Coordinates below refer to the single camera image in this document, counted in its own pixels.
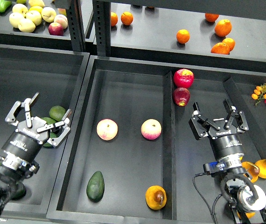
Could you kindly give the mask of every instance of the pear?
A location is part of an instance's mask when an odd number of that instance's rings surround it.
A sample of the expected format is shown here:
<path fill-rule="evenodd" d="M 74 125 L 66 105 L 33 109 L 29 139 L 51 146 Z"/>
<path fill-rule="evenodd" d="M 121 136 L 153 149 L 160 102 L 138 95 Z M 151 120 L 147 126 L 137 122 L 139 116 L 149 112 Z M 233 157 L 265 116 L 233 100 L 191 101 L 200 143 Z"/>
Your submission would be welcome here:
<path fill-rule="evenodd" d="M 45 3 L 43 2 L 43 0 L 29 0 L 28 3 L 30 7 L 33 7 L 33 6 L 40 6 L 42 8 L 45 7 Z"/>

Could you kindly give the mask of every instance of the green apple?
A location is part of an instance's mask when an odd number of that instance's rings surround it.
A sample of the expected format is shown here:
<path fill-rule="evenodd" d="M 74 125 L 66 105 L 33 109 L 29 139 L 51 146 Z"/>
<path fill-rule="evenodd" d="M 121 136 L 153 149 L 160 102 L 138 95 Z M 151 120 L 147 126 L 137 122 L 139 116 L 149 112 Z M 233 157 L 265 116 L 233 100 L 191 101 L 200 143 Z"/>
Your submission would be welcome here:
<path fill-rule="evenodd" d="M 42 22 L 42 16 L 38 11 L 32 10 L 26 13 L 26 19 L 30 19 L 36 26 Z"/>
<path fill-rule="evenodd" d="M 12 9 L 13 13 L 21 13 L 23 17 L 26 17 L 26 13 L 28 12 L 28 8 L 23 4 L 16 4 Z"/>
<path fill-rule="evenodd" d="M 23 33 L 32 33 L 35 30 L 35 24 L 30 19 L 20 19 L 18 28 Z"/>
<path fill-rule="evenodd" d="M 46 22 L 53 22 L 56 17 L 56 11 L 51 7 L 45 7 L 42 10 L 42 18 Z"/>
<path fill-rule="evenodd" d="M 19 24 L 21 19 L 24 19 L 24 16 L 21 13 L 12 13 L 12 14 L 10 14 L 10 17 L 9 17 L 10 24 L 14 28 L 19 28 L 18 24 Z"/>

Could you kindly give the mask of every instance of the orange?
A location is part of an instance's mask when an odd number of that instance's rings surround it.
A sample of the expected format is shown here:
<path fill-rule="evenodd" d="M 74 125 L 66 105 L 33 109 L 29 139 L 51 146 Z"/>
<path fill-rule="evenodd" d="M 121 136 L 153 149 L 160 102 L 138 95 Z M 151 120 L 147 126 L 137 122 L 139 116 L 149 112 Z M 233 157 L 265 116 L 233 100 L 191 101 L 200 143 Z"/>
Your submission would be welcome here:
<path fill-rule="evenodd" d="M 220 42 L 212 47 L 211 53 L 228 55 L 230 53 L 230 47 L 226 43 Z"/>
<path fill-rule="evenodd" d="M 187 43 L 188 40 L 190 39 L 190 34 L 189 34 L 188 30 L 180 29 L 176 33 L 176 39 L 178 40 L 179 43 Z"/>
<path fill-rule="evenodd" d="M 218 14 L 205 13 L 204 17 L 206 18 L 206 20 L 208 22 L 215 22 L 218 19 L 219 15 Z"/>
<path fill-rule="evenodd" d="M 220 20 L 215 26 L 215 34 L 220 37 L 225 37 L 231 32 L 232 25 L 229 20 Z"/>
<path fill-rule="evenodd" d="M 130 12 L 124 12 L 120 17 L 120 20 L 124 25 L 129 26 L 133 22 L 133 15 Z"/>
<path fill-rule="evenodd" d="M 111 26 L 114 27 L 118 23 L 118 15 L 116 13 L 111 12 Z"/>
<path fill-rule="evenodd" d="M 222 43 L 226 43 L 230 47 L 230 51 L 232 51 L 235 47 L 235 40 L 232 38 L 225 38 Z"/>

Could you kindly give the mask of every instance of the red apple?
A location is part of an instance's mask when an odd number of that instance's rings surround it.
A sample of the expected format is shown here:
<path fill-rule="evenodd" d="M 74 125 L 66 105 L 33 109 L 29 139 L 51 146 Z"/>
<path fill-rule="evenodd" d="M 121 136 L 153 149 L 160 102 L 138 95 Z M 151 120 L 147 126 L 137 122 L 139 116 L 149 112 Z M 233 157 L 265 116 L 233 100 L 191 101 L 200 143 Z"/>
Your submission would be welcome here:
<path fill-rule="evenodd" d="M 190 92 L 184 87 L 179 87 L 175 89 L 172 97 L 177 105 L 186 106 L 190 99 Z"/>
<path fill-rule="evenodd" d="M 111 119 L 103 119 L 97 125 L 97 134 L 105 141 L 113 139 L 117 133 L 118 125 Z"/>
<path fill-rule="evenodd" d="M 180 69 L 175 72 L 174 83 L 176 87 L 189 88 L 194 81 L 193 72 L 188 69 Z"/>
<path fill-rule="evenodd" d="M 48 31 L 50 35 L 63 36 L 63 27 L 58 22 L 50 23 Z"/>
<path fill-rule="evenodd" d="M 141 134 L 149 140 L 158 138 L 161 134 L 161 125 L 155 119 L 149 119 L 143 122 L 141 126 Z"/>

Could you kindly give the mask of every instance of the pink apple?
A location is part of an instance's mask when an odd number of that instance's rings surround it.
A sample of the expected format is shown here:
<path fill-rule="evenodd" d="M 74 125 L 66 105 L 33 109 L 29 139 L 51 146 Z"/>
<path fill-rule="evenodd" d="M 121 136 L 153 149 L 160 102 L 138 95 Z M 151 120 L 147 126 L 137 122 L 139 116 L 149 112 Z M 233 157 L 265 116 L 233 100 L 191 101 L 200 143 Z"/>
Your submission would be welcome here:
<path fill-rule="evenodd" d="M 58 22 L 50 23 L 48 31 L 50 35 L 63 36 L 63 27 Z"/>
<path fill-rule="evenodd" d="M 174 83 L 177 87 L 189 88 L 193 81 L 193 72 L 188 69 L 180 69 L 174 74 Z"/>
<path fill-rule="evenodd" d="M 111 119 L 103 119 L 97 125 L 97 134 L 105 141 L 113 139 L 117 133 L 118 125 Z"/>
<path fill-rule="evenodd" d="M 64 29 L 66 29 L 68 27 L 68 19 L 67 17 L 65 17 L 64 15 L 57 15 L 55 18 L 54 18 L 54 22 L 58 22 L 60 25 L 62 25 L 62 27 Z"/>
<path fill-rule="evenodd" d="M 161 134 L 161 125 L 155 119 L 146 120 L 141 126 L 141 134 L 149 140 L 158 138 Z"/>

